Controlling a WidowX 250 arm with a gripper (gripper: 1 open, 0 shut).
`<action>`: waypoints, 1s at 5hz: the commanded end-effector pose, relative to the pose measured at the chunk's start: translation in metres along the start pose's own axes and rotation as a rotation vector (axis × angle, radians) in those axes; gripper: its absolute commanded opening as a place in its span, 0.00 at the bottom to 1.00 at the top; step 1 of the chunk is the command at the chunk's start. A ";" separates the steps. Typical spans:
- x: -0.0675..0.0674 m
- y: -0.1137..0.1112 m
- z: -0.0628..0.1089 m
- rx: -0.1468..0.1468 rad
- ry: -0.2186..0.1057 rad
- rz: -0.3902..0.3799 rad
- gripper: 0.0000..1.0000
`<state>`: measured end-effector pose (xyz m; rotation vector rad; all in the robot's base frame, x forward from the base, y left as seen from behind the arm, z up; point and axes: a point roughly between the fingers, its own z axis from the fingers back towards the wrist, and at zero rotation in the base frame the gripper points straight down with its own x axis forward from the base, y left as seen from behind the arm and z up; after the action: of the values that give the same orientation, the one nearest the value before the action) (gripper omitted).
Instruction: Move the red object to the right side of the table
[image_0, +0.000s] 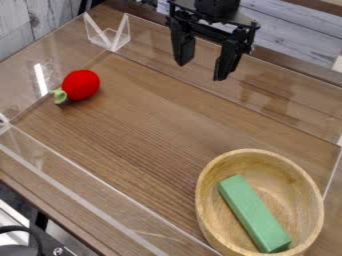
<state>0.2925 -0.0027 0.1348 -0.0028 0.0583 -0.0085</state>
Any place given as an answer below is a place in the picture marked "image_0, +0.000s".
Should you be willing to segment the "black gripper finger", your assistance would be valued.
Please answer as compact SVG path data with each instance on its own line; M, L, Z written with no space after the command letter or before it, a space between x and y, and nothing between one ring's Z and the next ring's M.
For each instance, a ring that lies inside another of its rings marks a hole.
M173 59L179 66L184 66L195 55L195 36L188 23L171 19L171 43Z
M213 80L223 81L236 69L243 52L239 43L227 39L221 44L220 56L215 62Z

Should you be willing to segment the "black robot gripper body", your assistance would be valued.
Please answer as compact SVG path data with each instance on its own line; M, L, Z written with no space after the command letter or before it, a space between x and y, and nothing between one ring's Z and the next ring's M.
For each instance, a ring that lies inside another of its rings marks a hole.
M167 0L171 38L181 43L196 35L221 43L251 45L259 23L239 11L240 0Z

